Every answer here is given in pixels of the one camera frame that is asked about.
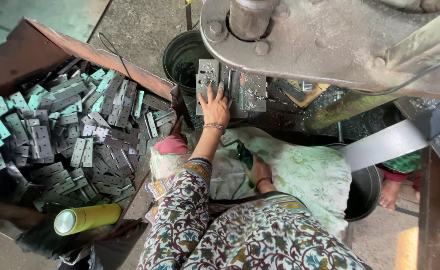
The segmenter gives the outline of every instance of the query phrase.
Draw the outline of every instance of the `yellow tube with metal cap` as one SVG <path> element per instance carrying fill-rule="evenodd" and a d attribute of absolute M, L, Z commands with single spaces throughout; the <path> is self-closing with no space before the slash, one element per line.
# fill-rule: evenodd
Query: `yellow tube with metal cap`
<path fill-rule="evenodd" d="M 55 218 L 55 232 L 60 236 L 114 224 L 121 215 L 115 203 L 72 208 L 61 211 Z"/>

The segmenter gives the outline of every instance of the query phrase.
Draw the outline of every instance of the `bangle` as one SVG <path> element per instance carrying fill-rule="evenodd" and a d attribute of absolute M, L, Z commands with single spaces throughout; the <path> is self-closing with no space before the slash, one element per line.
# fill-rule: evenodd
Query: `bangle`
<path fill-rule="evenodd" d="M 222 127 L 222 126 L 220 126 L 220 125 L 217 125 L 217 124 L 205 124 L 205 125 L 203 126 L 203 128 L 205 128 L 205 127 L 215 127 L 215 128 L 217 128 L 217 129 L 219 129 L 219 130 L 222 131 L 222 135 L 224 135 L 225 132 L 227 132 L 227 131 L 225 130 L 224 127 Z"/>
<path fill-rule="evenodd" d="M 260 179 L 260 181 L 256 182 L 256 187 L 255 187 L 255 188 L 258 189 L 258 184 L 259 184 L 261 181 L 265 180 L 265 179 L 270 179 L 270 182 L 273 184 L 273 181 L 272 181 L 272 178 L 271 178 L 271 177 L 265 177 L 265 178 Z"/>

